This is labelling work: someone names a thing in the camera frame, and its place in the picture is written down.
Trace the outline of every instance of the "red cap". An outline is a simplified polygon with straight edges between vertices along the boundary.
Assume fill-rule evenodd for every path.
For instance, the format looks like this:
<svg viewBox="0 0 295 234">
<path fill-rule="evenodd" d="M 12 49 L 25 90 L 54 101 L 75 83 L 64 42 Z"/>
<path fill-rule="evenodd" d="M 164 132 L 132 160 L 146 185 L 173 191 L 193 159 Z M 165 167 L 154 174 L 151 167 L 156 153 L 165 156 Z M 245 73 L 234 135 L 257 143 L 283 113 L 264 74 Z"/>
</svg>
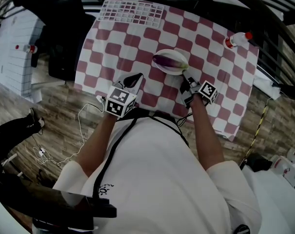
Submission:
<svg viewBox="0 0 295 234">
<path fill-rule="evenodd" d="M 250 39 L 253 38 L 253 34 L 251 34 L 251 32 L 247 32 L 247 33 L 245 33 L 245 37 L 246 37 L 248 40 L 250 40 Z"/>
</svg>

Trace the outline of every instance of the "person's leg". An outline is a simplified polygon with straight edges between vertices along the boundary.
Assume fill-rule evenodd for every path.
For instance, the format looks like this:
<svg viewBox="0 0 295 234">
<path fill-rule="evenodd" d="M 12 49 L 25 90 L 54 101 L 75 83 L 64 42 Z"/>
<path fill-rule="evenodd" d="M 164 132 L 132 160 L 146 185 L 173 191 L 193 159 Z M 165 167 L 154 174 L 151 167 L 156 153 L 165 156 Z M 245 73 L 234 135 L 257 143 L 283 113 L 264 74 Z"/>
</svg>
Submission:
<svg viewBox="0 0 295 234">
<path fill-rule="evenodd" d="M 0 141 L 0 156 L 5 157 L 16 145 L 20 144 L 23 140 L 29 138 L 31 135 L 38 133 L 44 121 L 41 118 L 35 122 L 31 127 L 24 127 L 19 131 L 6 137 L 6 141 Z"/>
<path fill-rule="evenodd" d="M 34 120 L 31 114 L 25 118 L 11 120 L 0 126 L 0 140 L 14 135 L 16 132 L 20 132 L 23 128 L 32 124 L 34 124 Z"/>
<path fill-rule="evenodd" d="M 8 149 L 12 149 L 16 145 L 20 144 L 23 140 L 29 138 L 31 135 L 38 133 L 41 130 L 41 125 L 37 121 L 31 127 L 25 127 L 18 133 L 11 136 L 10 143 L 7 144 Z"/>
</svg>

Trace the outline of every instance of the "black chair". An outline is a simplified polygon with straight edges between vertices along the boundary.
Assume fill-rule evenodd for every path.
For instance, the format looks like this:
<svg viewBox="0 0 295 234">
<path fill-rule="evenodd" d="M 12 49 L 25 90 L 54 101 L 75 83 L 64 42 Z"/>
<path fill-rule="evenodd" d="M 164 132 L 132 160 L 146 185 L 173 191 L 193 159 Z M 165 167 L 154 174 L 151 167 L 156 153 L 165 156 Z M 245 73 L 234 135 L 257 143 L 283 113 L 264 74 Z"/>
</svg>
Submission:
<svg viewBox="0 0 295 234">
<path fill-rule="evenodd" d="M 84 12 L 81 0 L 13 0 L 40 18 L 45 27 L 35 45 L 32 66 L 36 67 L 39 54 L 48 53 L 49 75 L 74 80 L 84 39 L 95 17 Z"/>
</svg>

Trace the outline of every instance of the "black logo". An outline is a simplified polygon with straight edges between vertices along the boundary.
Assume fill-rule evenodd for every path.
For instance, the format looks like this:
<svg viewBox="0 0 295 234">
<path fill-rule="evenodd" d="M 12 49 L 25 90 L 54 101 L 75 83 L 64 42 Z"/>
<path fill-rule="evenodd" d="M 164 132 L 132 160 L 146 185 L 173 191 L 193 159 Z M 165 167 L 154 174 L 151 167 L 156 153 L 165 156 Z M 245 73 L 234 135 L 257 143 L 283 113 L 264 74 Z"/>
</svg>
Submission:
<svg viewBox="0 0 295 234">
<path fill-rule="evenodd" d="M 101 185 L 100 188 L 99 188 L 99 192 L 98 194 L 100 196 L 102 195 L 107 195 L 107 192 L 109 191 L 109 187 L 114 187 L 114 185 L 111 185 L 111 184 L 104 184 L 104 185 Z"/>
</svg>

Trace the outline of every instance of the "eggplant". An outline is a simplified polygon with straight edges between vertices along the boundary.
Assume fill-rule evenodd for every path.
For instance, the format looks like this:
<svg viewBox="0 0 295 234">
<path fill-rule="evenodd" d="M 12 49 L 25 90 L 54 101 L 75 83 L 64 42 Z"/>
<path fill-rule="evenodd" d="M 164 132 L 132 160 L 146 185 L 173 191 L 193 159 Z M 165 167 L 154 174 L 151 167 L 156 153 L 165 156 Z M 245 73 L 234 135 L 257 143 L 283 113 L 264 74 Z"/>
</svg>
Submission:
<svg viewBox="0 0 295 234">
<path fill-rule="evenodd" d="M 181 69 L 188 68 L 188 64 L 185 64 L 181 61 L 173 60 L 169 57 L 165 57 L 162 55 L 154 55 L 153 61 L 154 63 L 157 63 L 158 65 L 171 67 L 171 68 L 181 68 Z"/>
</svg>

